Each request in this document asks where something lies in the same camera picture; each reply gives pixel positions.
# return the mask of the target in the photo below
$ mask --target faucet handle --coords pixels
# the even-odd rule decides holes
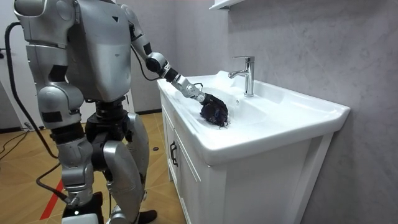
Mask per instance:
[[[232,58],[244,58],[246,63],[252,63],[256,59],[255,56],[235,56]]]

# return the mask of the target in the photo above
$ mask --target humanoid robot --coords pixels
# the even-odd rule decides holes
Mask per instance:
[[[146,195],[148,136],[140,117],[121,104],[130,89],[131,46],[150,71],[201,103],[201,114],[209,122],[225,124],[225,104],[200,91],[162,54],[152,51],[127,5],[111,0],[15,0],[14,12],[29,43],[27,57],[40,115],[59,151],[68,192],[62,223],[103,223],[102,195],[92,188],[94,171],[104,174],[117,203],[108,223],[155,219],[155,211],[139,212]],[[84,100],[96,104],[85,130],[79,112]]]

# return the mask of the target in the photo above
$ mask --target cabinet handle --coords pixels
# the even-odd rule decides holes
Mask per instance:
[[[178,162],[177,159],[174,157],[174,150],[177,150],[177,146],[174,144],[174,147],[171,150],[172,153],[172,160],[173,160],[173,164],[176,165],[178,167]]]
[[[170,144],[170,156],[173,155],[173,151],[172,151],[173,146],[175,146],[175,141],[173,141],[173,143]]]

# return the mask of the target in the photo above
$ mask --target red line on floor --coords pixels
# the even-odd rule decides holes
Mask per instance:
[[[63,184],[62,184],[62,180],[60,180],[60,182],[57,185],[56,190],[62,191],[62,189],[63,189]],[[51,196],[49,202],[47,203],[47,206],[45,207],[43,214],[39,220],[43,220],[43,219],[50,217],[52,210],[54,209],[55,204],[57,203],[57,200],[58,200],[58,197],[55,194],[52,194],[52,196]]]

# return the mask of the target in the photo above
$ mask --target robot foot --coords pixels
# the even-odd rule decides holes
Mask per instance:
[[[157,212],[155,210],[149,210],[146,212],[139,213],[138,224],[148,224],[153,222],[157,217]]]

